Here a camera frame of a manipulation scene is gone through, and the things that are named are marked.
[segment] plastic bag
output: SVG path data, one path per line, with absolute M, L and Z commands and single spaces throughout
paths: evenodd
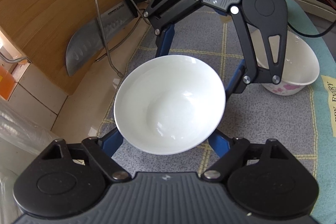
M 13 223 L 21 211 L 13 197 L 13 187 L 17 175 L 0 166 L 0 224 Z
M 6 100 L 0 99 L 0 138 L 22 150 L 38 155 L 58 137 L 21 116 Z

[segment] yellow stripe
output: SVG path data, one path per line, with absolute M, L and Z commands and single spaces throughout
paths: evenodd
M 157 48 L 148 48 L 148 47 L 138 47 L 139 50 L 144 51 L 156 51 Z M 171 48 L 171 52 L 188 52 L 188 53 L 196 53 L 196 54 L 207 54 L 207 55 L 216 55 L 216 56 L 224 56 L 224 57 L 233 57 L 233 58 L 239 58 L 243 59 L 244 57 L 242 55 L 237 54 L 227 54 L 227 53 L 221 53 L 221 52 L 206 52 L 206 51 L 196 51 L 196 50 L 181 50 L 177 48 Z
M 113 122 L 113 123 L 115 123 L 115 120 L 113 118 L 109 118 L 109 119 L 103 119 L 103 122 Z
M 201 143 L 199 146 L 202 147 L 202 148 L 207 148 L 209 144 L 207 143 Z
M 300 155 L 293 155 L 294 157 L 298 158 L 298 157 L 315 157 L 314 154 L 300 154 Z
M 313 176 L 317 177 L 317 160 L 318 160 L 318 151 L 317 151 L 317 141 L 318 141 L 318 130 L 316 126 L 316 114 L 315 114 L 315 105 L 314 105 L 314 90 L 311 85 L 308 86 L 310 91 L 310 107 L 311 107 L 311 118 L 313 122 L 313 130 L 314 130 L 314 169 Z
M 201 173 L 203 173 L 207 167 L 208 167 L 208 164 L 209 164 L 209 159 L 210 159 L 210 155 L 211 155 L 211 151 L 212 149 L 210 148 L 209 145 L 202 145 L 201 146 L 203 151 L 202 151 L 202 160 L 201 160 L 201 163 L 199 165 L 199 168 L 198 168 L 198 175 L 200 176 Z
M 212 12 L 212 11 L 195 11 L 194 13 L 208 13 L 208 14 L 217 14 L 216 12 Z
M 226 65 L 226 38 L 227 38 L 227 24 L 223 26 L 223 42 L 222 42 L 222 53 L 224 54 L 223 58 L 223 67 L 222 67 L 222 74 L 220 74 L 220 78 L 224 81 L 224 74 L 225 74 L 225 65 Z
M 113 124 L 113 125 L 116 125 L 116 123 L 113 121 L 108 121 L 108 120 L 106 120 L 106 121 L 102 121 L 101 123 L 100 123 L 100 125 L 103 125 L 103 124 Z
M 296 157 L 298 160 L 316 160 L 315 156 L 312 157 Z
M 113 95 L 112 102 L 111 102 L 111 104 L 109 105 L 109 108 L 107 109 L 107 112 L 106 112 L 106 114 L 105 114 L 104 120 L 105 120 L 105 118 L 107 117 L 108 113 L 110 113 L 110 111 L 111 111 L 111 109 L 112 109 L 112 106 L 114 105 L 114 100 L 115 100 L 115 98 L 116 98 L 116 94 L 117 94 L 117 92 L 118 92 L 118 90 L 119 90 L 120 82 L 119 82 L 119 85 L 117 86 L 117 89 L 115 90 L 115 93 L 114 93 L 114 95 Z

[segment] knife blade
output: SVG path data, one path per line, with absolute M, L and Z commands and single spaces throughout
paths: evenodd
M 133 0 L 136 4 L 146 0 Z M 106 41 L 123 29 L 138 13 L 130 0 L 123 0 L 101 14 L 101 21 Z M 66 51 L 66 67 L 72 76 L 98 51 L 104 48 L 97 19 L 83 25 L 71 37 Z

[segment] white ceramic bowl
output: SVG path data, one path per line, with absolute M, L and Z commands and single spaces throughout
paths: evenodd
M 121 135 L 157 155 L 189 150 L 218 126 L 225 108 L 218 74 L 193 57 L 168 55 L 142 64 L 121 84 L 114 118 Z
M 260 67 L 268 69 L 266 52 L 259 30 L 251 34 L 251 39 Z M 270 37 L 269 43 L 273 59 L 278 56 L 279 40 Z M 278 95 L 293 95 L 306 85 L 313 83 L 320 74 L 319 61 L 309 45 L 292 32 L 287 32 L 285 64 L 283 66 L 282 80 L 278 85 L 262 84 L 267 90 Z

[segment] gray cloth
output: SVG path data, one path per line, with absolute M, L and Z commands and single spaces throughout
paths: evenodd
M 154 58 L 156 36 L 150 28 L 127 66 L 126 75 Z M 232 22 L 222 24 L 213 10 L 203 7 L 176 24 L 170 54 L 198 58 L 209 64 L 227 86 L 242 57 Z M 259 84 L 248 85 L 242 94 L 233 94 L 227 102 L 218 128 L 229 137 L 245 137 L 252 143 L 276 138 L 313 174 L 316 173 L 316 138 L 312 120 L 312 90 L 284 97 Z M 113 101 L 100 126 L 103 136 L 115 127 Z M 207 142 L 177 155 L 157 156 L 139 151 L 126 140 L 113 159 L 132 175 L 136 171 L 186 172 L 199 174 L 217 159 Z

